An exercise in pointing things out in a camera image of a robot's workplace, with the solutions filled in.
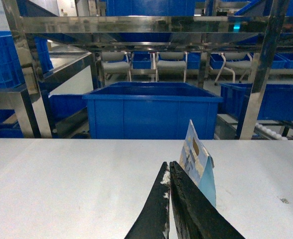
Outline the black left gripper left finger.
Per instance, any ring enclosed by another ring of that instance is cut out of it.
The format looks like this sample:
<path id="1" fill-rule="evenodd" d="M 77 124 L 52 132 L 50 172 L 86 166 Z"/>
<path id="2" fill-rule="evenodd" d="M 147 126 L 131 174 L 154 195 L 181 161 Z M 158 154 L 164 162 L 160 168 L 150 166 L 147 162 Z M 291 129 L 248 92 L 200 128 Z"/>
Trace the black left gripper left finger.
<path id="1" fill-rule="evenodd" d="M 127 239 L 169 238 L 170 172 L 163 162 L 145 205 L 125 236 Z"/>

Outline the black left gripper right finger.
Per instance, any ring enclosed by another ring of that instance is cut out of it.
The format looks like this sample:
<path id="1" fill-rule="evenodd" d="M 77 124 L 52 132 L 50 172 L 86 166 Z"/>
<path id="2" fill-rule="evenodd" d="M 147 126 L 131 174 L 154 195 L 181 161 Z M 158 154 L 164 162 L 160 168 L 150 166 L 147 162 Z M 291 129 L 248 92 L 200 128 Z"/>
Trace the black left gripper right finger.
<path id="1" fill-rule="evenodd" d="M 242 239 L 212 206 L 181 166 L 169 164 L 171 200 L 179 239 Z"/>

